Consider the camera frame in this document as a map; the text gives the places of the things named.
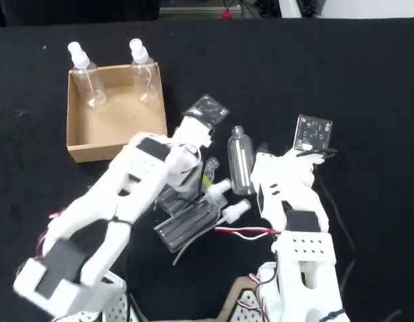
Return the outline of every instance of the circuit board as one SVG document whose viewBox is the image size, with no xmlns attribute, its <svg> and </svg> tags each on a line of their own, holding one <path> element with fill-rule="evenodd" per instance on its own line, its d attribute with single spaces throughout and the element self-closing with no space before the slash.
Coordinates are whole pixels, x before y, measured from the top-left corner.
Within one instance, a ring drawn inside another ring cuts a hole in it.
<svg viewBox="0 0 414 322">
<path fill-rule="evenodd" d="M 329 147 L 332 121 L 300 115 L 293 148 L 296 150 L 324 150 Z"/>
</svg>

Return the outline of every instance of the perforated white plate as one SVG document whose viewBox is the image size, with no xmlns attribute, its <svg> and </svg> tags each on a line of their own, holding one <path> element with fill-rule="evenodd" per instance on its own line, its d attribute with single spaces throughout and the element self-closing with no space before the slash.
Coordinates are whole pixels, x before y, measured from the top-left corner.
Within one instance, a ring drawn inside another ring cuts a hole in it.
<svg viewBox="0 0 414 322">
<path fill-rule="evenodd" d="M 108 311 L 103 314 L 102 322 L 126 322 L 127 321 L 127 302 L 126 295 L 122 295 L 120 299 Z M 131 307 L 130 322 L 140 322 Z"/>
<path fill-rule="evenodd" d="M 245 290 L 239 299 L 252 307 L 259 306 L 256 296 L 251 290 Z M 231 313 L 229 322 L 262 322 L 262 316 L 257 311 L 247 310 L 237 304 Z"/>
<path fill-rule="evenodd" d="M 127 298 L 122 295 L 120 299 L 108 310 L 102 314 L 102 322 L 126 322 L 127 315 Z M 79 312 L 77 314 L 63 317 L 57 322 L 96 322 L 99 313 Z M 140 322 L 131 307 L 130 322 Z"/>
</svg>

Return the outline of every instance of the cardboard piece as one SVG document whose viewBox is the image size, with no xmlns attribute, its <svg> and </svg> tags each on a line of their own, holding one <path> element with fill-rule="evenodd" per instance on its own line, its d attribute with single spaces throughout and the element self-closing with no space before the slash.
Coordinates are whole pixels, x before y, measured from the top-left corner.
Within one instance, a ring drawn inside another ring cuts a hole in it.
<svg viewBox="0 0 414 322">
<path fill-rule="evenodd" d="M 68 74 L 66 147 L 76 162 L 110 160 L 138 132 L 167 134 L 160 71 L 151 66 L 157 100 L 148 105 L 135 91 L 131 65 L 100 67 L 107 102 L 88 107 L 77 90 L 72 71 Z"/>
</svg>

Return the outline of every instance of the red object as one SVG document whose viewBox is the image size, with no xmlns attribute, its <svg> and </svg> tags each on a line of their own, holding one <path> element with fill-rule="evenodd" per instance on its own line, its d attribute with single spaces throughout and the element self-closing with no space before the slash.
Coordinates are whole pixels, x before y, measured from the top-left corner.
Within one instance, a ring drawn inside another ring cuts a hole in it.
<svg viewBox="0 0 414 322">
<path fill-rule="evenodd" d="M 225 11 L 223 11 L 223 13 L 221 14 L 221 17 L 222 17 L 223 19 L 231 19 L 231 18 L 232 18 L 232 15 L 231 15 L 231 12 L 230 12 L 229 10 L 225 10 Z"/>
</svg>

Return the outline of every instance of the white wire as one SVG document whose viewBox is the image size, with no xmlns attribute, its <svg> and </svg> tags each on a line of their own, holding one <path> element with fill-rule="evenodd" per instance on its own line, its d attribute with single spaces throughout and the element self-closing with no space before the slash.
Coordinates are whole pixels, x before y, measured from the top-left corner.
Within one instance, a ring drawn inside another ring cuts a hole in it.
<svg viewBox="0 0 414 322">
<path fill-rule="evenodd" d="M 244 231 L 244 230 L 250 230 L 250 229 L 259 229 L 259 230 L 263 230 L 265 232 L 270 231 L 270 228 L 265 228 L 265 227 L 239 227 L 239 228 L 232 228 L 232 227 L 216 227 L 217 229 L 222 229 L 222 230 L 226 230 L 226 231 Z"/>
<path fill-rule="evenodd" d="M 260 235 L 257 235 L 257 236 L 254 236 L 254 237 L 247 237 L 247 236 L 244 236 L 244 235 L 242 235 L 242 234 L 240 234 L 236 231 L 233 231 L 232 234 L 237 235 L 237 236 L 241 237 L 242 239 L 251 241 L 251 240 L 256 240 L 256 239 L 262 238 L 262 237 L 268 235 L 269 233 L 261 233 Z"/>
<path fill-rule="evenodd" d="M 172 265 L 175 266 L 178 262 L 178 260 L 180 259 L 180 257 L 182 256 L 182 254 L 185 252 L 185 250 L 190 246 L 191 243 L 193 243 L 196 239 L 198 239 L 199 237 L 201 237 L 204 233 L 207 233 L 208 231 L 212 230 L 215 226 L 221 225 L 222 223 L 225 222 L 225 217 L 217 220 L 213 225 L 205 228 L 204 230 L 200 231 L 199 233 L 197 233 L 196 235 L 194 235 L 187 243 L 186 245 L 183 246 L 183 248 L 181 248 L 180 252 L 177 254 L 175 260 L 172 262 Z"/>
</svg>

